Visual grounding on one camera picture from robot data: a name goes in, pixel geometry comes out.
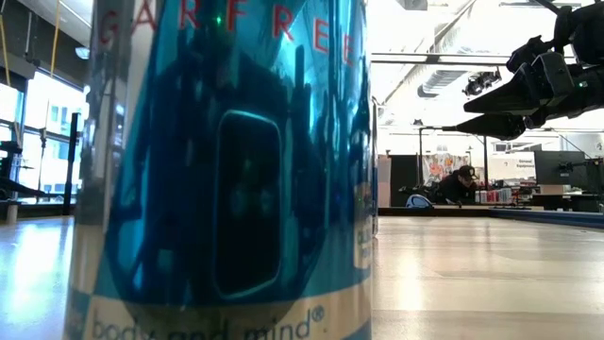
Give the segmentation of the floral printed banner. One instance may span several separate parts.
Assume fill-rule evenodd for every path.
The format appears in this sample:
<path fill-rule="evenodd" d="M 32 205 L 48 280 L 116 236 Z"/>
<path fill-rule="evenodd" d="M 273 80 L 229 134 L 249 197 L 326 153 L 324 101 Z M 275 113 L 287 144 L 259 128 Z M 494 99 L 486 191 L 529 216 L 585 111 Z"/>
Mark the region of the floral printed banner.
<path fill-rule="evenodd" d="M 470 164 L 469 156 L 452 155 L 449 153 L 428 154 L 421 157 L 423 182 L 429 186 L 440 182 L 454 170 Z"/>

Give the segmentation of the silver ceiling air duct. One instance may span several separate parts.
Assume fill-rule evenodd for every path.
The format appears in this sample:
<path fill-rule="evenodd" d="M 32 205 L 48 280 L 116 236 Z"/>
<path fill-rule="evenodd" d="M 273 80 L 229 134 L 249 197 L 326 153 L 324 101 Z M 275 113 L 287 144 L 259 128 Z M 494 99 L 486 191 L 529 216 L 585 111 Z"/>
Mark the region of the silver ceiling air duct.
<path fill-rule="evenodd" d="M 460 70 L 436 70 L 418 86 L 417 95 L 421 98 L 437 97 L 447 86 L 465 74 L 466 71 Z"/>

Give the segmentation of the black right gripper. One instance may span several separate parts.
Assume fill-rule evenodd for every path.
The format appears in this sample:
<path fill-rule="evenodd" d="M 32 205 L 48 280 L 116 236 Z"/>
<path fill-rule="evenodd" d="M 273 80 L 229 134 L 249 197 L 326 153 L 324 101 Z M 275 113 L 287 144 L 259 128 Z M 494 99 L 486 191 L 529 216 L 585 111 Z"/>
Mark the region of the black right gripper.
<path fill-rule="evenodd" d="M 546 115 L 534 113 L 545 106 Z M 509 82 L 465 103 L 466 112 L 484 114 L 455 129 L 510 141 L 527 129 L 540 128 L 546 121 L 572 119 L 603 108 L 604 65 L 571 65 L 568 69 L 561 54 L 546 52 L 532 62 L 523 62 Z"/>

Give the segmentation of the black adjustable stand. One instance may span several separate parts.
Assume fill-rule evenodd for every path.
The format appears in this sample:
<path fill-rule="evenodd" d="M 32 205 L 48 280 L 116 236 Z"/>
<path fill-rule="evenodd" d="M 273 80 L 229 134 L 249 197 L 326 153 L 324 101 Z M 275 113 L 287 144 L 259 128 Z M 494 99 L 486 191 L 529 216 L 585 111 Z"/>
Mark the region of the black adjustable stand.
<path fill-rule="evenodd" d="M 0 157 L 0 208 L 6 206 L 6 222 L 14 224 L 20 205 L 18 200 L 12 199 L 14 194 L 39 198 L 48 197 L 48 193 L 29 188 L 10 178 L 15 157 L 23 152 L 18 142 L 0 141 L 0 152 L 7 153 L 6 156 Z"/>

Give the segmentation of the black ceiling spotlight cluster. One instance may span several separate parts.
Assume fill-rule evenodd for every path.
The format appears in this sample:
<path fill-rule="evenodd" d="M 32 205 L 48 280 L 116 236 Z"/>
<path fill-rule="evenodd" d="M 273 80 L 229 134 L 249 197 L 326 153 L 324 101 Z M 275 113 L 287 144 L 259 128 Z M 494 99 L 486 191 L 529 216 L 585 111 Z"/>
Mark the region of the black ceiling spotlight cluster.
<path fill-rule="evenodd" d="M 494 72 L 478 72 L 468 77 L 467 85 L 463 88 L 462 92 L 466 96 L 480 95 L 501 79 L 502 76 L 498 70 Z"/>

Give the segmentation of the black metal gantry frame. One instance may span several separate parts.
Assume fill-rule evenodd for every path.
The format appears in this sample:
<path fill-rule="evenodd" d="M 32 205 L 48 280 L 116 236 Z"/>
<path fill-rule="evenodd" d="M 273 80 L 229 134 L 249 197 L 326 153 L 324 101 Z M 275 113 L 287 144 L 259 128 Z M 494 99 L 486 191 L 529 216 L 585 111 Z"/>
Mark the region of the black metal gantry frame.
<path fill-rule="evenodd" d="M 421 157 L 428 154 L 449 153 L 469 156 L 470 164 L 478 169 L 478 179 L 488 180 L 488 138 L 458 132 L 455 126 L 420 126 L 417 129 L 418 184 L 424 184 Z"/>

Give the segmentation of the white sign with text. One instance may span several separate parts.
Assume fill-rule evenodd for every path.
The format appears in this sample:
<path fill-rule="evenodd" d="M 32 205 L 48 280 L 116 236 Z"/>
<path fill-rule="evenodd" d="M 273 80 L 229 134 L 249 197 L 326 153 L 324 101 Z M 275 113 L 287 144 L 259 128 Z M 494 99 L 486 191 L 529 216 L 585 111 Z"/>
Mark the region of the white sign with text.
<path fill-rule="evenodd" d="M 489 179 L 529 179 L 535 177 L 532 153 L 492 155 L 488 159 Z"/>

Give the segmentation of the row of red white packages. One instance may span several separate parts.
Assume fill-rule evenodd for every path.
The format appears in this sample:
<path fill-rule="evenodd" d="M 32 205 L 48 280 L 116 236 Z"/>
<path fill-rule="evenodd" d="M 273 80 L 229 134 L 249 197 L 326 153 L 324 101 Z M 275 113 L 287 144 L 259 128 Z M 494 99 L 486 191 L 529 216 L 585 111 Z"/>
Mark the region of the row of red white packages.
<path fill-rule="evenodd" d="M 475 202 L 479 204 L 510 204 L 512 202 L 512 188 L 476 191 Z"/>

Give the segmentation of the black computer monitor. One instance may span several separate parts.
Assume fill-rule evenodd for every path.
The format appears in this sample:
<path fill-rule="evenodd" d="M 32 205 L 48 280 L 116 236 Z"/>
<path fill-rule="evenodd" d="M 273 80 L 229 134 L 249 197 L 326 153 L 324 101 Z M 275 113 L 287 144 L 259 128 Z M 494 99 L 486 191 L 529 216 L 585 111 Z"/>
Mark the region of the black computer monitor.
<path fill-rule="evenodd" d="M 585 161 L 580 151 L 535 151 L 534 162 L 538 184 L 571 185 L 584 188 L 587 186 L 586 167 L 576 167 L 571 173 L 560 173 L 561 162 Z"/>

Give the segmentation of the black tripod stand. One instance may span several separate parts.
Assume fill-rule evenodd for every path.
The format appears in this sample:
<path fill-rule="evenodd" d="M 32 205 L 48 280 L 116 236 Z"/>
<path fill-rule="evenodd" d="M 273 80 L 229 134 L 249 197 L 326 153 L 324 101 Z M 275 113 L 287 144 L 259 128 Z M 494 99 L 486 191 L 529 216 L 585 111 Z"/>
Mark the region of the black tripod stand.
<path fill-rule="evenodd" d="M 62 214 L 67 216 L 71 214 L 71 200 L 72 200 L 72 191 L 73 191 L 73 173 L 74 173 L 74 163 L 76 157 L 76 144 L 78 138 L 77 125 L 79 113 L 73 112 L 71 116 L 71 127 L 70 127 L 70 136 L 69 136 L 69 149 L 68 149 L 68 163 L 67 163 L 67 176 L 65 180 L 65 190 L 63 194 L 63 203 L 62 203 Z"/>

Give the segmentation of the black partition panel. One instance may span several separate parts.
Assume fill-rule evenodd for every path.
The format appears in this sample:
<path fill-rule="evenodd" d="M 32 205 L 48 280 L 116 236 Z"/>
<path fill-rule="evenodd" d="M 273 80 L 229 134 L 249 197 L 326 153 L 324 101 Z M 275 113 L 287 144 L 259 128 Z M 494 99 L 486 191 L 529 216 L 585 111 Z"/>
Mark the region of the black partition panel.
<path fill-rule="evenodd" d="M 416 155 L 391 155 L 390 200 L 392 207 L 405 207 L 411 189 L 418 183 Z"/>

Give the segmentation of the pink partition panel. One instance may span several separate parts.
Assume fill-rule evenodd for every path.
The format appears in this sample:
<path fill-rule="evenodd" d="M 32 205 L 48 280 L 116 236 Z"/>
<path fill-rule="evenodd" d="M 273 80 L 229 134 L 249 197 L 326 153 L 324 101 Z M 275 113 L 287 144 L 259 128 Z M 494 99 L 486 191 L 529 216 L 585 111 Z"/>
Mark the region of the pink partition panel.
<path fill-rule="evenodd" d="M 391 206 L 391 159 L 387 155 L 377 159 L 377 203 L 380 208 Z"/>

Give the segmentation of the person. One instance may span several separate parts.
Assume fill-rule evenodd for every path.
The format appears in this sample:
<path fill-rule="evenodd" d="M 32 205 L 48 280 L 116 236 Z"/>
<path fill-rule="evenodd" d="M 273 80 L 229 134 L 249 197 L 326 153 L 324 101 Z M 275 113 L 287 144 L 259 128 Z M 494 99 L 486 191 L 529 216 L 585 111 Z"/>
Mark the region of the person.
<path fill-rule="evenodd" d="M 473 204 L 476 202 L 475 168 L 463 165 L 437 185 L 435 202 L 438 204 Z"/>

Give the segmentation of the dark desk with equipment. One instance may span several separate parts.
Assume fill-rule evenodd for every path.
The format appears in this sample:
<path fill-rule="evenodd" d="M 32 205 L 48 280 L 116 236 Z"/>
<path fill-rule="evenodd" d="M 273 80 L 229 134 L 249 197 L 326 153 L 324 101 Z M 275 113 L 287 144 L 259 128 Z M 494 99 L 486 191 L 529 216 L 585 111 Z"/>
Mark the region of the dark desk with equipment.
<path fill-rule="evenodd" d="M 604 195 L 570 185 L 540 185 L 539 191 L 532 195 L 531 202 L 546 211 L 604 213 Z"/>

